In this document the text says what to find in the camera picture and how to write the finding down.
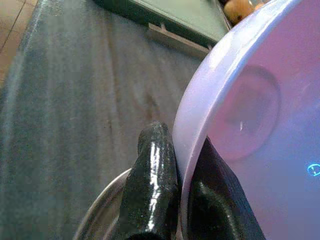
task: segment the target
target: gray countertop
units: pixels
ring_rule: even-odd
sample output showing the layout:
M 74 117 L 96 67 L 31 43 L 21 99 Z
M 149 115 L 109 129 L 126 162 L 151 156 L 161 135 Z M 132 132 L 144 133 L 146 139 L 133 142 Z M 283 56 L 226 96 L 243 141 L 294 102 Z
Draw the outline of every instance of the gray countertop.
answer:
M 91 0 L 39 0 L 0 96 L 0 239 L 71 239 L 137 157 L 172 129 L 200 61 Z

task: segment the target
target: brown floor tile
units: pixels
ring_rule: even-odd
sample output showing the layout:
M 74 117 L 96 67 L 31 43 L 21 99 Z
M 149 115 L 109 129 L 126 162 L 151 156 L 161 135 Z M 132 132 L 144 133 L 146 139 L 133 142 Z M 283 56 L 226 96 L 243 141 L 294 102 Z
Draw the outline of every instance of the brown floor tile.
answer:
M 25 2 L 35 6 L 37 4 L 38 0 L 26 0 Z
M 18 0 L 0 0 L 0 27 L 11 30 L 23 5 Z
M 16 55 L 23 33 L 12 31 L 0 53 L 0 76 L 5 76 Z
M 0 53 L 1 53 L 2 47 L 5 44 L 5 41 L 7 40 L 9 33 L 10 33 L 10 30 L 0 27 Z
M 23 8 L 13 26 L 14 31 L 23 33 L 26 30 L 34 9 L 35 7 L 31 4 L 25 3 L 23 5 Z

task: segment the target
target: translucent plastic bowl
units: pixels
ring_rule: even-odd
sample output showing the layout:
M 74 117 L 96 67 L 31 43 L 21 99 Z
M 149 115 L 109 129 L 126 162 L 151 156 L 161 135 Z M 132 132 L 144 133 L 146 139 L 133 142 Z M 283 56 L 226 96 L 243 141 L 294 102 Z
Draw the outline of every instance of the translucent plastic bowl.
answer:
M 194 74 L 173 127 L 184 240 L 206 136 L 239 178 L 268 240 L 320 239 L 318 0 L 270 1 Z

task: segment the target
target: metal bowl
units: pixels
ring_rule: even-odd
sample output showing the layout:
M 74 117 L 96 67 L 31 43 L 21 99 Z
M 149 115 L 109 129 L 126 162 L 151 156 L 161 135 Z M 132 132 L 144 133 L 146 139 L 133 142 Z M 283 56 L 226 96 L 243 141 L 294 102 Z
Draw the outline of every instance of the metal bowl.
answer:
M 111 239 L 116 226 L 122 201 L 123 190 L 126 185 L 128 169 L 117 176 L 99 194 L 87 211 L 73 240 L 108 240 Z M 178 223 L 177 240 L 182 240 L 180 223 Z

